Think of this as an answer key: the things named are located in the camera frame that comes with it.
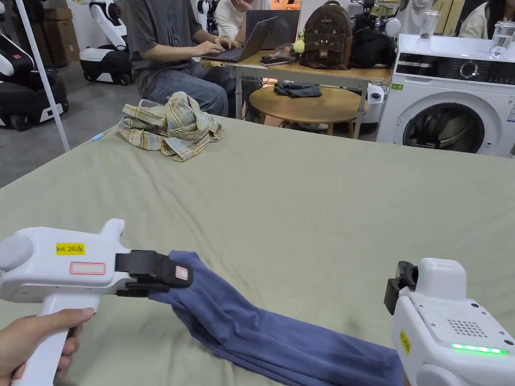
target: red label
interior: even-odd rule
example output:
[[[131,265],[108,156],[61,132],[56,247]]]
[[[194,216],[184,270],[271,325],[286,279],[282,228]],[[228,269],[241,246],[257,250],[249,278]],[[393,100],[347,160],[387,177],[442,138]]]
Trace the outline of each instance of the red label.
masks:
[[[188,280],[188,269],[180,266],[175,267],[175,277],[177,279]]]
[[[106,265],[103,262],[74,261],[70,264],[72,275],[102,276],[106,274]]]

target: plaid shirt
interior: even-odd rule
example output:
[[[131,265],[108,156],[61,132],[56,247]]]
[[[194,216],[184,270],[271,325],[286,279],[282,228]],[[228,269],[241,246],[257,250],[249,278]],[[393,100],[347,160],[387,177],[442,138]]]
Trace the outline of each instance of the plaid shirt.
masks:
[[[218,142],[223,127],[200,110],[197,101],[186,93],[174,93],[165,106],[135,107],[126,104],[118,131],[131,145],[145,150],[160,150],[184,162]]]

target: table leg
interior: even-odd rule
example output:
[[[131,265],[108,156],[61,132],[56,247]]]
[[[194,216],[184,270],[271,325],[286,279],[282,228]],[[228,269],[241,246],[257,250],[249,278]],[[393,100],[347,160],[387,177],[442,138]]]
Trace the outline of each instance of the table leg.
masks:
[[[349,126],[349,138],[354,138],[354,121],[349,119],[347,125]]]
[[[361,121],[363,119],[363,114],[365,113],[365,100],[367,99],[367,89],[368,89],[368,80],[363,82],[361,87],[361,101],[359,102],[359,107],[357,108],[357,117],[356,117],[356,126],[354,127],[354,139],[359,138],[359,130],[361,128]]]
[[[243,109],[243,90],[242,90],[242,71],[238,66],[236,69],[236,119],[242,118]]]

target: human hand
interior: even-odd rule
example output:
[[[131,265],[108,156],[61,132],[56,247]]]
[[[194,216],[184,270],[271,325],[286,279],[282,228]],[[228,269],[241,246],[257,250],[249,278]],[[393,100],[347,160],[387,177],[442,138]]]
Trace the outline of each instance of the human hand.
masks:
[[[73,336],[64,344],[57,367],[56,379],[63,378],[72,363],[72,355],[79,349],[78,335],[82,331],[82,324],[94,314],[93,308],[67,309],[41,317],[16,319],[0,330],[0,386],[11,384],[13,372],[30,358],[44,338],[75,327]]]
[[[228,48],[228,49],[231,49],[232,47],[240,48],[242,46],[242,44],[240,42],[230,40],[229,38],[226,38],[226,37],[216,38],[215,43],[221,45],[222,47]]]
[[[225,49],[220,45],[220,43],[211,43],[208,41],[205,41],[195,47],[196,56],[217,54],[222,51],[225,51]]]

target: mattress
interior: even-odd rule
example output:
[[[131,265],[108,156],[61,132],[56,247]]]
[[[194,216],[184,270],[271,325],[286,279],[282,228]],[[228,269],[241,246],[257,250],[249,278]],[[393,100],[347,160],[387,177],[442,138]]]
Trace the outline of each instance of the mattress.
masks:
[[[0,238],[121,218],[128,248],[196,251],[258,307],[387,346],[397,262],[455,259],[469,297],[515,333],[515,161],[221,122],[224,139],[185,163],[111,129],[2,188]],[[0,327],[38,310],[0,307]],[[275,384],[211,355],[170,307],[115,296],[66,382]]]

